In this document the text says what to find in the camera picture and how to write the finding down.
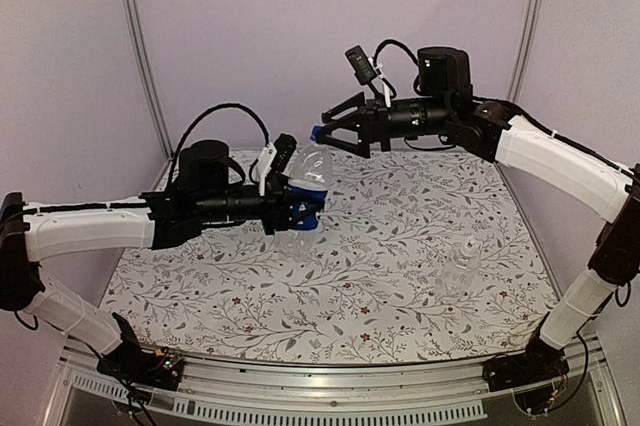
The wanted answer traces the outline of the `Pepsi bottle blue label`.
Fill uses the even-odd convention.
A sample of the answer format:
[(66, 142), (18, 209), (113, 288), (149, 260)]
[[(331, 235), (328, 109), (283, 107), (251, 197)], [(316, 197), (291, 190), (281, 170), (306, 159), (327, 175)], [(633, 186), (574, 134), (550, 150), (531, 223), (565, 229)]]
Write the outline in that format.
[(285, 259), (303, 259), (319, 235), (322, 210), (333, 179), (333, 160), (328, 147), (318, 142), (321, 127), (312, 128), (309, 142), (295, 156), (288, 171), (287, 191), (296, 195), (292, 204), (294, 224), (277, 232), (275, 247)]

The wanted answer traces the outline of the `blue bottle cap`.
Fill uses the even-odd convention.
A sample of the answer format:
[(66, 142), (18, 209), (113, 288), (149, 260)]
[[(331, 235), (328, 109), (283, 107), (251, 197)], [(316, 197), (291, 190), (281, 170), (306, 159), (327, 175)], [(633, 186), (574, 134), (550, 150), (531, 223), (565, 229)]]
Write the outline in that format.
[(315, 144), (324, 144), (325, 143), (325, 128), (320, 125), (316, 125), (312, 128), (310, 134), (310, 140)]

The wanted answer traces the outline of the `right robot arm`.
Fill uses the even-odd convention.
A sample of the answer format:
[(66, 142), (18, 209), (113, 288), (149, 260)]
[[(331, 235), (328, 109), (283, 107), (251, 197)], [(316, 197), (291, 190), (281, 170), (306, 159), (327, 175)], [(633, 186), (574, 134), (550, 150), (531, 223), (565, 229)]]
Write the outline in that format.
[(569, 340), (639, 271), (639, 169), (615, 163), (543, 126), (521, 107), (473, 94), (469, 57), (451, 47), (424, 47), (413, 57), (415, 97), (359, 93), (322, 115), (316, 140), (367, 158), (373, 144), (439, 135), (490, 163), (528, 173), (577, 199), (605, 222), (588, 262), (541, 321), (517, 361), (537, 382)]

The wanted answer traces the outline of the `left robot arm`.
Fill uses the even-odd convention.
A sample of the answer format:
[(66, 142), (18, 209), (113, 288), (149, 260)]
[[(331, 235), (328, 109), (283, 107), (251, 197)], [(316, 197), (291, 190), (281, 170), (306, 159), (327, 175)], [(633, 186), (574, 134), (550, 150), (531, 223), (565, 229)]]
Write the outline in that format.
[(268, 235), (314, 228), (326, 193), (304, 189), (285, 176), (295, 142), (288, 135), (267, 144), (243, 175), (228, 146), (202, 140), (181, 151), (162, 191), (121, 201), (42, 205), (19, 192), (1, 206), (1, 308), (22, 311), (54, 326), (99, 354), (128, 380), (148, 372), (148, 358), (128, 321), (109, 315), (40, 274), (43, 260), (112, 248), (163, 250), (180, 246), (213, 228), (258, 221)]

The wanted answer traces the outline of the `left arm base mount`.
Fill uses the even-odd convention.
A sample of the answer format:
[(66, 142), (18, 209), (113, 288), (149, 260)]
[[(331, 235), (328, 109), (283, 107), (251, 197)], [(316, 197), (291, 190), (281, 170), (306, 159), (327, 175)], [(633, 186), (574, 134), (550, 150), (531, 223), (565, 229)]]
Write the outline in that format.
[(166, 346), (145, 351), (128, 321), (112, 314), (120, 328), (122, 343), (109, 354), (102, 354), (97, 371), (101, 374), (153, 388), (177, 391), (184, 371), (184, 356)]

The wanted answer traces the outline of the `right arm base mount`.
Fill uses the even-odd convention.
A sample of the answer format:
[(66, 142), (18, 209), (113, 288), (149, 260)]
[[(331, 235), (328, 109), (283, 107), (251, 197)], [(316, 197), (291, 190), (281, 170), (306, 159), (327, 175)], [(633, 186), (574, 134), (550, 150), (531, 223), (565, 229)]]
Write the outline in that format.
[(530, 340), (523, 352), (499, 353), (482, 363), (482, 378), (492, 392), (561, 378), (568, 372), (564, 350), (554, 349), (539, 337)]

